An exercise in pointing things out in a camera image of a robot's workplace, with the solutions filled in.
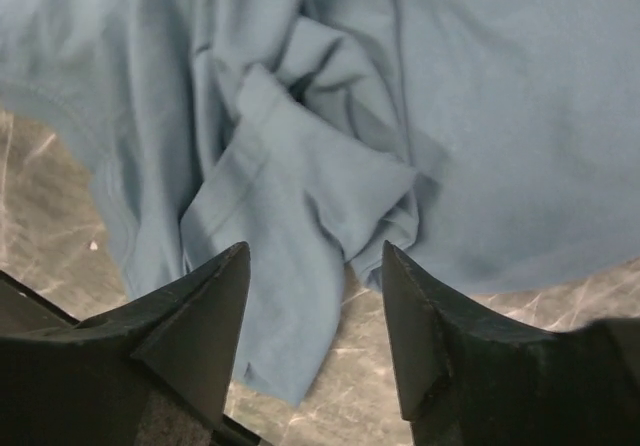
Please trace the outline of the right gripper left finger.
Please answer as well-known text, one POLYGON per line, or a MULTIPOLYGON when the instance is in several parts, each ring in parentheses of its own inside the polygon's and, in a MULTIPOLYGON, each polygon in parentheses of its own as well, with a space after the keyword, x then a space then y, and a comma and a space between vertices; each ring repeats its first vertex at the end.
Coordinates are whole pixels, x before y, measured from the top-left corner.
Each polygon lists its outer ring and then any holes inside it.
POLYGON ((135 301, 77 320, 1 278, 5 445, 246 445, 224 412, 249 289, 238 243, 135 301))

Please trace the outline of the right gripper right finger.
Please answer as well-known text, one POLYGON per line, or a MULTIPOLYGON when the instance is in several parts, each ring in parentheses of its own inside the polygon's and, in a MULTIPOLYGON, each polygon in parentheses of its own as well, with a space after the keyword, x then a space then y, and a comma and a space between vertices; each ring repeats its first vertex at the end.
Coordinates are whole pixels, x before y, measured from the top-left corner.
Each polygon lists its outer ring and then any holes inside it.
POLYGON ((639 322, 550 332, 503 316, 386 244, 384 312, 417 445, 635 445, 639 322))

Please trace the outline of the grey-blue t-shirt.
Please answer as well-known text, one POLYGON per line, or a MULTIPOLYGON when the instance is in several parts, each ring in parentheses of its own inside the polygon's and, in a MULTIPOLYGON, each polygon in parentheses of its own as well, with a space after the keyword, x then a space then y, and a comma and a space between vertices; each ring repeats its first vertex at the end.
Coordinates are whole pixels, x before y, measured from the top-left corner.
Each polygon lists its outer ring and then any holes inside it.
POLYGON ((131 297, 249 244, 233 376, 293 405, 385 242, 467 294, 639 254, 639 0, 1 0, 1 101, 131 297))

